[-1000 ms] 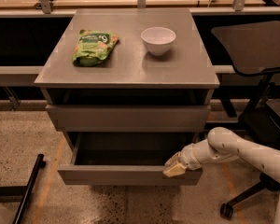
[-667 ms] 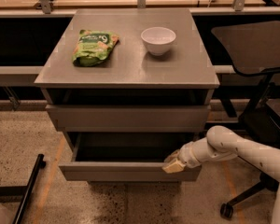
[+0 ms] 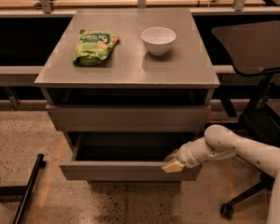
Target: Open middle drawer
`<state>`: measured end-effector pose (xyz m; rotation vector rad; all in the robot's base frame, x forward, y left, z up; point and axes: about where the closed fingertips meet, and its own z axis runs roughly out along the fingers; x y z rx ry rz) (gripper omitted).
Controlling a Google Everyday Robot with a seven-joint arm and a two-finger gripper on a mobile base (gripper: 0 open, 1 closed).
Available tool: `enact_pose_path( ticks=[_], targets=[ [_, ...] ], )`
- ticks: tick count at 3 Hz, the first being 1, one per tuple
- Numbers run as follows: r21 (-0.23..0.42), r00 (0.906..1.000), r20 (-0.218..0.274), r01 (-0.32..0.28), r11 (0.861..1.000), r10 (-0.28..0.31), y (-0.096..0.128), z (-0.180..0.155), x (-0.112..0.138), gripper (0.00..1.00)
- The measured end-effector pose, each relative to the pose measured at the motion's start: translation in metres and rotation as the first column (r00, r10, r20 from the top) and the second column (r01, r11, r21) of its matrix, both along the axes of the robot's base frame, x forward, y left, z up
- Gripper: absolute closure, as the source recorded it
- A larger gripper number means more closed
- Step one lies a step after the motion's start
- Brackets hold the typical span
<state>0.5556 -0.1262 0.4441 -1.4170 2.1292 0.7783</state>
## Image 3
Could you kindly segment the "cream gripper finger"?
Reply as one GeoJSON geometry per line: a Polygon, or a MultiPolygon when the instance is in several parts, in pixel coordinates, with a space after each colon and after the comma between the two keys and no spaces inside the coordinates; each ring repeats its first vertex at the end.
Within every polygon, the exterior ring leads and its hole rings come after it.
{"type": "Polygon", "coordinates": [[[170,153],[169,155],[167,155],[164,159],[164,161],[170,161],[172,159],[177,158],[177,154],[178,154],[178,149],[174,150],[172,153],[170,153]]]}
{"type": "Polygon", "coordinates": [[[185,165],[181,163],[177,158],[174,158],[170,161],[168,161],[166,164],[162,166],[162,170],[169,174],[169,173],[178,173],[182,172],[185,165]]]}

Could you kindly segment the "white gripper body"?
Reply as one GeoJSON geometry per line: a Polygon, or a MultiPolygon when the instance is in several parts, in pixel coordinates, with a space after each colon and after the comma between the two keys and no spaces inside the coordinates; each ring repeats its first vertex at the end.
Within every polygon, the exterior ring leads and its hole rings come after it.
{"type": "Polygon", "coordinates": [[[192,153],[193,144],[191,142],[187,142],[182,145],[180,149],[177,151],[177,159],[186,167],[186,168],[194,168],[198,166],[200,163],[195,159],[192,153]]]}

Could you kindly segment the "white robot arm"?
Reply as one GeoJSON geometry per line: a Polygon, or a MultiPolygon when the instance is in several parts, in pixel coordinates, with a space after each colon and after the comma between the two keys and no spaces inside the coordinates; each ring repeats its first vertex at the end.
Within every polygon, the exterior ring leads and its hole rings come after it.
{"type": "Polygon", "coordinates": [[[165,173],[182,172],[204,161],[238,155],[274,179],[267,224],[280,224],[280,147],[237,135],[222,125],[209,126],[202,138],[189,141],[165,158],[165,173]]]}

